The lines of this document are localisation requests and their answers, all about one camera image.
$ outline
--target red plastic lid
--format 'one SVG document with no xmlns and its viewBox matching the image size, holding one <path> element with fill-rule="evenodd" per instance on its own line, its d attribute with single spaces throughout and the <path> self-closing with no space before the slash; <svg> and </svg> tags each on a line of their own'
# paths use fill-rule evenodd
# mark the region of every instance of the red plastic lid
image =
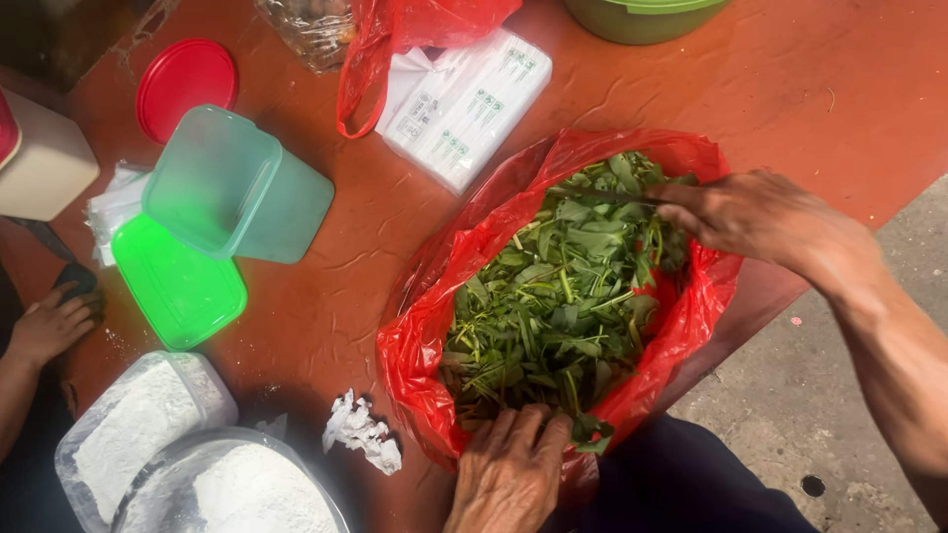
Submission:
<svg viewBox="0 0 948 533">
<path fill-rule="evenodd" d="M 207 39 L 179 41 L 152 61 L 138 84 L 138 126 L 154 142 L 165 144 L 181 117 L 196 105 L 233 109 L 237 71 L 228 52 Z"/>
<path fill-rule="evenodd" d="M 16 125 L 7 99 L 4 98 L 3 91 L 0 91 L 0 167 L 7 163 L 19 144 L 20 126 Z"/>
</svg>

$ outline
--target wrinkled hand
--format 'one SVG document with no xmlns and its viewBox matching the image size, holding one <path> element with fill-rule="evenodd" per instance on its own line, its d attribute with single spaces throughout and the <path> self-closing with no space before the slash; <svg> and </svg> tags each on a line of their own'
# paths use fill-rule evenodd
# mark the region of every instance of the wrinkled hand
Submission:
<svg viewBox="0 0 948 533">
<path fill-rule="evenodd" d="M 546 405 L 504 411 L 484 424 L 461 456 L 445 533 L 532 533 L 556 507 L 563 451 L 573 420 L 561 414 L 537 433 Z"/>
<path fill-rule="evenodd" d="M 77 296 L 56 306 L 63 294 L 77 284 L 60 285 L 27 309 L 27 314 L 13 326 L 5 357 L 19 358 L 42 368 L 99 324 L 97 313 L 102 305 L 97 293 Z"/>
<path fill-rule="evenodd" d="M 705 246 L 788 268 L 807 277 L 827 256 L 878 256 L 869 230 L 766 171 L 731 174 L 703 187 L 664 185 L 647 195 L 658 213 Z"/>
</svg>

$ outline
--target bright green plastic lid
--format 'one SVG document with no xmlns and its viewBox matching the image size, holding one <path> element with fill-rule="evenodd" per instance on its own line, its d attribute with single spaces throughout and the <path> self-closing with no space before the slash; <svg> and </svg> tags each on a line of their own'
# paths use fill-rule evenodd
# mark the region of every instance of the bright green plastic lid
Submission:
<svg viewBox="0 0 948 533">
<path fill-rule="evenodd" d="M 724 0 L 605 0 L 625 6 L 629 13 L 637 15 L 668 15 L 720 4 Z"/>
<path fill-rule="evenodd" d="M 171 350 L 188 350 L 246 307 L 232 259 L 214 261 L 186 247 L 148 215 L 118 229 L 112 253 L 141 312 Z"/>
</svg>

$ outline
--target red-orange tabletop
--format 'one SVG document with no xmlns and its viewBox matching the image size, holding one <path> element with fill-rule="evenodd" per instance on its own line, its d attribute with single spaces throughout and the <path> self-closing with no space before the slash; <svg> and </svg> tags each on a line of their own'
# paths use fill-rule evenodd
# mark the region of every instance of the red-orange tabletop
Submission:
<svg viewBox="0 0 948 533">
<path fill-rule="evenodd" d="M 772 167 L 876 228 L 948 169 L 948 6 L 935 0 L 737 0 L 695 33 L 648 47 L 594 37 L 557 0 L 525 4 L 505 25 L 552 56 L 553 78 L 488 169 L 563 126 L 697 132 L 720 143 L 733 168 Z M 163 9 L 148 26 L 154 32 L 128 35 L 69 94 L 102 176 L 53 228 L 95 267 L 85 200 L 102 192 L 120 159 L 154 164 L 161 151 L 136 124 L 140 76 L 178 40 L 217 41 L 237 65 L 235 111 L 332 179 L 337 196 L 299 263 L 237 260 L 246 311 L 198 351 L 227 382 L 245 422 L 288 410 L 291 429 L 310 428 L 315 437 L 333 398 L 350 387 L 372 397 L 374 412 L 390 414 L 374 369 L 382 305 L 409 256 L 464 199 L 377 134 L 343 139 L 335 129 L 338 74 L 306 70 L 251 2 L 159 1 L 152 13 Z M 48 290 L 62 266 L 6 221 L 0 257 L 26 303 Z M 63 364 L 79 413 L 139 355 L 161 348 L 117 270 L 99 275 L 105 323 Z M 807 287 L 755 262 L 745 264 L 738 285 L 715 338 L 684 366 L 661 405 Z M 330 454 L 330 468 L 357 495 L 350 505 L 367 530 L 440 530 L 452 478 L 393 425 L 403 470 L 386 477 L 342 447 Z M 317 438 L 294 444 L 303 454 L 319 448 Z"/>
</svg>

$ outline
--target leafy green vegetable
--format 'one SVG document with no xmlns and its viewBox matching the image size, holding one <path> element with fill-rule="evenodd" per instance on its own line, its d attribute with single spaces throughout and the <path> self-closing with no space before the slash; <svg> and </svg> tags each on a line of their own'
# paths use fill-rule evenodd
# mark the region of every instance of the leafy green vegetable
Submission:
<svg viewBox="0 0 948 533">
<path fill-rule="evenodd" d="M 641 194 L 693 177 L 666 178 L 625 152 L 563 183 Z M 652 208 L 548 189 L 534 220 L 455 294 L 440 375 L 462 426 L 542 402 L 574 419 L 579 451 L 601 453 L 612 427 L 586 411 L 635 372 L 658 307 L 633 289 L 654 285 L 656 268 L 681 286 L 687 257 L 684 234 Z"/>
</svg>

